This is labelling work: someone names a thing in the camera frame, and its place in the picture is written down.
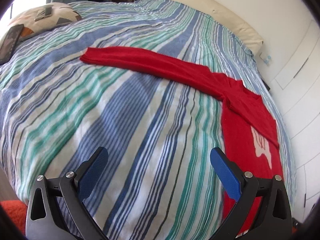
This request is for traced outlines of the red knit sweater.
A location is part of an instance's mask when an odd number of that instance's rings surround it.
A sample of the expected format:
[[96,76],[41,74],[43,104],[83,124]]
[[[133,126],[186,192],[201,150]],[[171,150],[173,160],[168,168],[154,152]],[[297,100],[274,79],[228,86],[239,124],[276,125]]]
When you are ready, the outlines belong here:
[[282,174],[276,120],[242,81],[146,49],[88,48],[121,85],[81,148],[108,167],[88,207],[110,239],[207,239],[231,210],[210,163],[220,147],[254,175]]

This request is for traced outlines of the orange fluffy rug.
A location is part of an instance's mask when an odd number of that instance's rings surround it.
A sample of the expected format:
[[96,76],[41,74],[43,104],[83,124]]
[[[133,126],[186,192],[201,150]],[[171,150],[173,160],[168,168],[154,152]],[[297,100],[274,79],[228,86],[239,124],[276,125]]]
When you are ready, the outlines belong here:
[[1,201],[1,207],[7,213],[15,226],[25,235],[25,224],[27,217],[27,206],[20,200]]

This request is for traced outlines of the striped blue green bedspread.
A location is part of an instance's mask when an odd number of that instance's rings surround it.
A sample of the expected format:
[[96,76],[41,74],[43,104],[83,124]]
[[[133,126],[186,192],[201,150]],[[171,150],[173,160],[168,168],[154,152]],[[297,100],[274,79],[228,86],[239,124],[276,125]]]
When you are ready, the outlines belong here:
[[1,239],[285,239],[261,37],[174,0],[49,3],[1,37]]

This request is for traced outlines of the black smartphone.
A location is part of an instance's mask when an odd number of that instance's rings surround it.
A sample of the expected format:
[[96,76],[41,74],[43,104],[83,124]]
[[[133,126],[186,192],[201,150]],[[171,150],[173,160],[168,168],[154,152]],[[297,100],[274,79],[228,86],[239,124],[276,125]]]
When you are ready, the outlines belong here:
[[1,59],[0,59],[1,65],[7,63],[11,59],[14,53],[15,46],[17,44],[18,39],[20,38],[23,28],[24,28],[23,24],[18,24],[11,27],[7,32],[3,40],[3,43],[1,45]]

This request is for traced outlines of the beige patterned pillow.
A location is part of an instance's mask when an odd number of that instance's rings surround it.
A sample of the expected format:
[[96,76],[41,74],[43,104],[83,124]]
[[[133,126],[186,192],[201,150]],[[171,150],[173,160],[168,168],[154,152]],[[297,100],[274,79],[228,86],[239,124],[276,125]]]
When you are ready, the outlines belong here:
[[[35,22],[34,18],[37,12],[44,7],[52,7],[52,16]],[[50,31],[80,20],[82,20],[82,17],[70,5],[53,2],[20,13],[11,20],[7,30],[15,25],[23,24],[24,28],[19,38],[19,40],[23,41],[45,31]]]

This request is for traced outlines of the silver smartphone on pillow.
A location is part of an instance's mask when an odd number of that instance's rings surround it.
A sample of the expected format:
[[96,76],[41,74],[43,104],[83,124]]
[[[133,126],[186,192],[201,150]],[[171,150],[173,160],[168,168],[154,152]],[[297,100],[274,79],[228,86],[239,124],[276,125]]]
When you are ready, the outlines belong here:
[[45,18],[52,16],[52,7],[44,7],[43,9],[39,10],[34,18],[34,21],[39,21]]

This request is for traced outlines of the cream padded headboard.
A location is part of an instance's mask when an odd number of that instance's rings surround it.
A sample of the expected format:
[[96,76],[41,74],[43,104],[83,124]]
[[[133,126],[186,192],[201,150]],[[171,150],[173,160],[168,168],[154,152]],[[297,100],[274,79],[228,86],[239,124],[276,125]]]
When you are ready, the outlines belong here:
[[256,55],[263,45],[263,38],[245,20],[215,0],[172,0],[211,16],[235,34]]

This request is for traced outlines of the wall socket plate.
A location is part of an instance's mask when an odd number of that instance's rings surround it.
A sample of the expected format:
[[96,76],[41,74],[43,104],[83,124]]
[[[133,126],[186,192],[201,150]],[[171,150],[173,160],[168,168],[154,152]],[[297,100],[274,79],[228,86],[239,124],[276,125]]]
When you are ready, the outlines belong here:
[[269,66],[272,62],[272,57],[265,52],[261,52],[259,57],[267,66]]

